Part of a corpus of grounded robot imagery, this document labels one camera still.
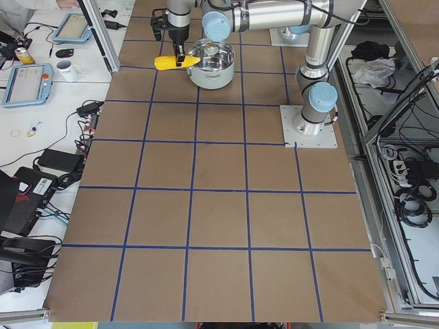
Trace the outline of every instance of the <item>power adapter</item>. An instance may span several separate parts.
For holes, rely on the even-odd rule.
[[[82,166],[84,156],[79,154],[70,154],[55,149],[45,149],[38,159],[38,165],[46,168],[73,173],[78,171]]]
[[[80,106],[76,109],[76,112],[80,117],[84,118],[87,115],[98,113],[102,105],[104,105],[104,102],[94,101],[93,103]]]

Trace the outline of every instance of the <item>soda can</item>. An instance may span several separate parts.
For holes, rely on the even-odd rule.
[[[23,64],[35,64],[35,59],[30,55],[29,51],[24,48],[15,49],[15,56],[22,62]]]

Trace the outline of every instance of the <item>tablet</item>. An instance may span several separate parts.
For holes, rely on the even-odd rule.
[[[12,67],[2,106],[12,108],[46,102],[54,70],[48,63]]]
[[[84,43],[91,37],[91,29],[83,14],[70,13],[65,16],[52,36],[61,43]]]

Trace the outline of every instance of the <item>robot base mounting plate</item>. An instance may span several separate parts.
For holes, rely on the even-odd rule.
[[[305,32],[304,34],[297,35],[295,39],[288,40],[286,38],[282,38],[279,36],[278,29],[270,29],[270,39],[272,42],[272,46],[277,47],[308,47],[309,40],[309,32]]]
[[[305,149],[336,149],[337,140],[335,139],[334,128],[332,125],[326,125],[317,136],[306,136],[299,133],[293,127],[293,118],[300,113],[302,106],[281,105],[281,118],[283,128],[283,140],[285,147],[294,147]],[[325,122],[331,120],[328,115]]]

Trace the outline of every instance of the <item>cloth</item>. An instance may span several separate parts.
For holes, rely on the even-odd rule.
[[[359,43],[351,51],[352,57],[361,58],[362,60],[377,60],[378,58],[389,58],[389,46],[380,45],[374,41],[365,41]]]
[[[354,73],[353,79],[357,83],[370,84],[372,88],[380,88],[388,85],[388,77],[393,72],[395,72],[394,60],[371,60],[360,66],[357,72]]]
[[[60,9],[56,0],[0,0],[0,20],[20,34],[37,9]]]

